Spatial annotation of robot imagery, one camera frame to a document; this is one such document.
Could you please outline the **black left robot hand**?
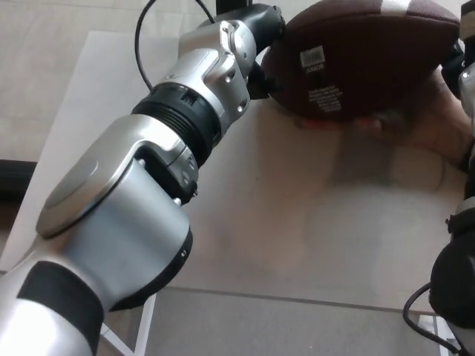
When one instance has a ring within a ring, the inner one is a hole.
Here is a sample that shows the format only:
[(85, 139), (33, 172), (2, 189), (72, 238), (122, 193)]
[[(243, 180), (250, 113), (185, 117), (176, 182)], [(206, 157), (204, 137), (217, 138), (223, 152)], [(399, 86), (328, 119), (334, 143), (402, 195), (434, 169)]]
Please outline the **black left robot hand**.
[[(281, 9), (268, 4), (251, 4), (242, 8), (241, 21), (251, 30), (256, 44), (256, 56), (280, 40), (285, 32), (286, 22)], [(264, 69), (254, 61), (248, 75), (247, 89), (251, 100), (269, 98), (271, 93), (280, 89), (276, 79), (268, 77)]]

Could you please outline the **person's bare hand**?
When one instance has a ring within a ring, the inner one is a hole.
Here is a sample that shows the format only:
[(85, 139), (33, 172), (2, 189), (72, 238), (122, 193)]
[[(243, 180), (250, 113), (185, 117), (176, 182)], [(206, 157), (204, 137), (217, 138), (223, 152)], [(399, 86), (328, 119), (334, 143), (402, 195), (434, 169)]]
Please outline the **person's bare hand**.
[(382, 142), (432, 151), (461, 168), (474, 145), (471, 120), (451, 93), (440, 69), (411, 90), (394, 108), (337, 123), (298, 119), (309, 130), (356, 130)]

